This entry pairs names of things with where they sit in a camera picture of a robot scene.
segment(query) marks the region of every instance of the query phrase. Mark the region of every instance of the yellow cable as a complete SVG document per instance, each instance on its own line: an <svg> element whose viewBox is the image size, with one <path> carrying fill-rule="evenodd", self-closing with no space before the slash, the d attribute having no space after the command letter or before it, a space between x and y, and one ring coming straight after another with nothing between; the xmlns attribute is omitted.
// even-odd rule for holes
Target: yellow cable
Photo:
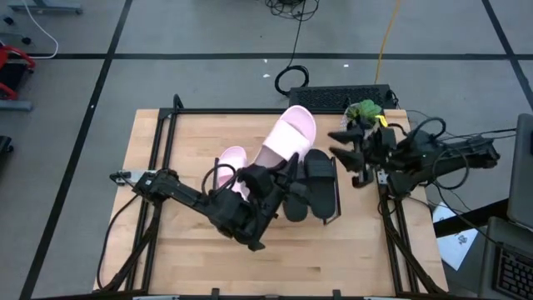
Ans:
<svg viewBox="0 0 533 300"><path fill-rule="evenodd" d="M377 70L376 70L376 79L374 79L374 84L377 84L377 79L380 77L380 68L381 68L381 57L383 56L383 50L385 49L386 40L389 38L389 32L391 31L392 24L398 13L398 8L400 8L400 0L396 0L396 6L394 7L394 12L392 12L392 18L389 22L389 27L386 29L385 37L383 37L383 42L381 43L380 56L377 58Z"/></svg>

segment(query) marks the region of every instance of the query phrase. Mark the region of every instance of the wooden table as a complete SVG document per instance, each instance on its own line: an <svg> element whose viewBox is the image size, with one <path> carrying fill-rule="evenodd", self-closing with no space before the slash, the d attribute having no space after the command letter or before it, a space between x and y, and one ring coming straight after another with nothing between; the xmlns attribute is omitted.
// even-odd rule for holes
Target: wooden table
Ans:
<svg viewBox="0 0 533 300"><path fill-rule="evenodd" d="M386 117L389 123L409 126L405 111L386 111ZM170 166L185 184L199 189L205 172L224 149L240 145L249 158L254 158L277 118L180 115ZM339 130L340 121L340 115L316 115L315 148L329 153L328 147L336 142L326 134ZM157 110L137 111L124 169L147 168L156 122ZM157 168L161 166L166 130L165 127ZM281 210L262 238L266 249L259 252L250 252L223 237L206 217L178 202L166 201L149 293L207 295L212 288L220 288L221 294L236 295L328 296L333 289L341 289L343 296L394 295L386 235L376 210L376 185L356 190L351 186L351 174L340 163L337 172L342 216L324 227L311 214L304 222L288 222ZM131 188L118 188L113 215L132 195ZM412 196L426 200L423 188L417 188ZM140 201L128 208L111 231L102 265L104 284L132 249L139 206ZM447 289L427 207L407 199L404 210L412 252L435 282ZM402 255L398 257L403 287L408 290L405 261ZM135 287L141 286L143 266L144 257L139 262Z"/></svg>

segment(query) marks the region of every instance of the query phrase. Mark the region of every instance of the pink slide sandal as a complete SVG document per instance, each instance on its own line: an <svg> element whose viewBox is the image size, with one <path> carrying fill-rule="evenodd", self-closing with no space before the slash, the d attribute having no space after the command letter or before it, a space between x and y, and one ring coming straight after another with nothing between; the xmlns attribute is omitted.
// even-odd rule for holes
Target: pink slide sandal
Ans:
<svg viewBox="0 0 533 300"><path fill-rule="evenodd" d="M229 147L219 157L218 164L228 164L238 170L248 165L247 152L243 147ZM217 170L217 188L226 183L233 176L233 171L229 167L220 167ZM244 200L247 200L249 190L244 186L244 182L235 182L232 187L233 192L240 193Z"/></svg>
<svg viewBox="0 0 533 300"><path fill-rule="evenodd" d="M294 153L299 154L301 162L312 148L315 137L315 118L304 107L291 106L277 120L254 163L272 168L284 160L288 161ZM282 205L286 218L291 222L303 221L307 216L307 205L296 199L288 199Z"/></svg>

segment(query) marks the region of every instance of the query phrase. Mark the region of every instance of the white cable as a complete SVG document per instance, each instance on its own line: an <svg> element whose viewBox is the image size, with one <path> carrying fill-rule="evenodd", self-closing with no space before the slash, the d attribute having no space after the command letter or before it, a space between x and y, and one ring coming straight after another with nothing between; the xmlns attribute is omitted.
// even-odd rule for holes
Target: white cable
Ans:
<svg viewBox="0 0 533 300"><path fill-rule="evenodd" d="M47 56L47 57L30 57L30 58L33 58L33 59L50 59L50 58L56 57L57 52L59 51L59 42L57 42L57 40L55 38L53 38L53 36L50 35L50 33L48 33L46 30L44 30L41 27L41 25L39 25L39 23L37 21L35 21L35 19L33 18L32 12L30 12L30 8L27 6L26 0L21 0L21 1L24 4L24 7L26 7L26 11L27 11L28 16L30 16L30 18L35 23L35 25L37 25L37 27L39 27L39 29L41 29L42 33L46 34L50 39L53 40L54 43L56 43L56 50L53 52L52 55Z"/></svg>

